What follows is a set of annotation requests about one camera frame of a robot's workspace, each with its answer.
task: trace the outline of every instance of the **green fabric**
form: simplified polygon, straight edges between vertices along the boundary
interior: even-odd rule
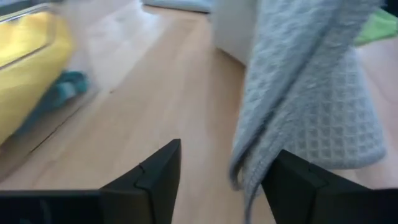
[[[376,40],[395,37],[398,34],[398,18],[378,9],[365,23],[355,45],[363,45]]]

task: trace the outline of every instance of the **blurred object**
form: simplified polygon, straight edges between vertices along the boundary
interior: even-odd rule
[[[17,11],[21,11],[28,7],[32,7],[34,4],[30,0],[25,1],[0,1],[0,16],[11,14]]]
[[[383,7],[383,9],[398,17],[398,1],[397,0],[386,0],[385,6]]]
[[[0,18],[0,144],[12,135],[59,77],[72,53],[65,21],[49,4]]]
[[[364,45],[376,40],[395,37],[398,34],[398,18],[378,9],[365,23],[361,33],[355,39],[355,45]]]
[[[181,9],[194,12],[211,11],[212,0],[141,0],[148,6],[157,6],[170,9]]]
[[[247,65],[256,25],[257,0],[217,0],[211,13],[216,47]]]
[[[42,97],[35,110],[31,112],[24,124],[16,131],[16,135],[28,132],[35,122],[45,113],[63,106],[67,100],[83,94],[88,89],[88,80],[81,72],[64,71]]]

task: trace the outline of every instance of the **dish towel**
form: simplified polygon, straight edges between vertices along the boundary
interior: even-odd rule
[[[380,0],[262,0],[229,176],[245,221],[281,149],[326,169],[375,163],[386,150],[352,48]]]

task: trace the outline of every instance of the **yellow container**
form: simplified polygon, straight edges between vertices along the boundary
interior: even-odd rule
[[[0,17],[0,144],[59,77],[72,50],[67,24],[51,4]]]

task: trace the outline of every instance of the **wooden floor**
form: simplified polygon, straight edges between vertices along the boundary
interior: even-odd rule
[[[79,2],[100,93],[0,189],[98,188],[173,138],[182,139],[174,224],[242,223],[227,180],[244,67],[211,43],[203,14],[136,0]],[[368,187],[398,187],[398,39],[358,50],[389,140],[389,155],[339,174]],[[272,223],[261,195],[254,223]]]

